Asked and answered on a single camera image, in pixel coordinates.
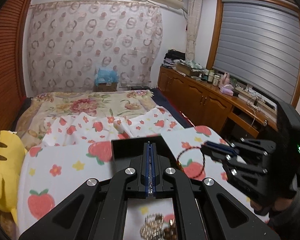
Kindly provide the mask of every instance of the wooden desk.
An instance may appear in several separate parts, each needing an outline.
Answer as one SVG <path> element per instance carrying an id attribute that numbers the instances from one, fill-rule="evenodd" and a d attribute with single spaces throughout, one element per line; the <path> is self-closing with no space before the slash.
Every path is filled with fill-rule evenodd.
<path id="1" fill-rule="evenodd" d="M 263 113 L 256 112 L 255 117 L 244 100 L 222 94 L 218 87 L 184 77 L 173 69 L 160 68 L 158 87 L 194 125 L 209 126 L 220 134 L 227 119 L 231 119 L 255 138 L 265 121 L 277 130 L 276 123 Z"/>

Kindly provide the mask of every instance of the cabinet door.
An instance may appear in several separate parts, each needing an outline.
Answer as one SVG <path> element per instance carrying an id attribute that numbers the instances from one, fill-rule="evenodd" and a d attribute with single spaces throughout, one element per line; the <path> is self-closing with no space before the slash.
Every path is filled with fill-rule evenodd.
<path id="1" fill-rule="evenodd" d="M 210 93 L 204 103 L 202 124 L 220 133 L 231 108 L 231 103 Z"/>
<path id="2" fill-rule="evenodd" d="M 168 81 L 169 81 L 168 73 L 163 68 L 161 68 L 160 69 L 159 80 L 158 80 L 158 87 L 163 92 L 163 94 L 167 90 Z"/>
<path id="3" fill-rule="evenodd" d="M 184 114 L 194 125 L 201 125 L 203 114 L 202 108 L 208 95 L 208 90 L 192 82 L 189 82 L 187 94 L 184 101 L 184 105 L 186 108 L 184 110 Z"/>
<path id="4" fill-rule="evenodd" d="M 184 112 L 184 100 L 187 90 L 186 79 L 179 74 L 173 75 L 170 80 L 169 90 L 172 103 L 179 111 Z"/>

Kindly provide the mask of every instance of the yellow stuffed toy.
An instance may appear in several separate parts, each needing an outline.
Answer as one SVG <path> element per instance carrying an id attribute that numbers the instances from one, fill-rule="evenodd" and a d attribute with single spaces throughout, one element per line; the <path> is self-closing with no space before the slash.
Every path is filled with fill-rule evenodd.
<path id="1" fill-rule="evenodd" d="M 0 210 L 11 212 L 16 224 L 18 185 L 26 153 L 21 139 L 16 134 L 0 131 Z"/>

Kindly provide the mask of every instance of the hand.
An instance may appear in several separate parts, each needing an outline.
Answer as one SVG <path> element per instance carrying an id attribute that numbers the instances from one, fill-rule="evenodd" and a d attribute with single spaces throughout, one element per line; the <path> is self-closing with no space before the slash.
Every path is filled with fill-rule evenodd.
<path id="1" fill-rule="evenodd" d="M 290 207 L 292 203 L 292 199 L 287 199 L 287 198 L 282 198 L 279 197 L 277 198 L 277 200 L 271 205 L 271 209 L 273 211 L 284 211 L 287 208 Z M 260 206 L 258 203 L 256 203 L 253 200 L 250 200 L 250 206 L 256 210 L 256 211 L 260 211 L 263 207 Z"/>

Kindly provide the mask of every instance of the sheer curtain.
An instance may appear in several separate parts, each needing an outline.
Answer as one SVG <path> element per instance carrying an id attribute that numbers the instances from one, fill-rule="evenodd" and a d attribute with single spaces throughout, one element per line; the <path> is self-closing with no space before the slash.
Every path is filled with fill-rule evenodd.
<path id="1" fill-rule="evenodd" d="M 202 0 L 189 0 L 186 59 L 194 60 L 195 41 L 201 16 Z"/>
<path id="2" fill-rule="evenodd" d="M 38 4 L 32 10 L 28 66 L 35 93 L 84 92 L 99 69 L 120 86 L 150 85 L 162 41 L 159 7 L 112 0 Z"/>

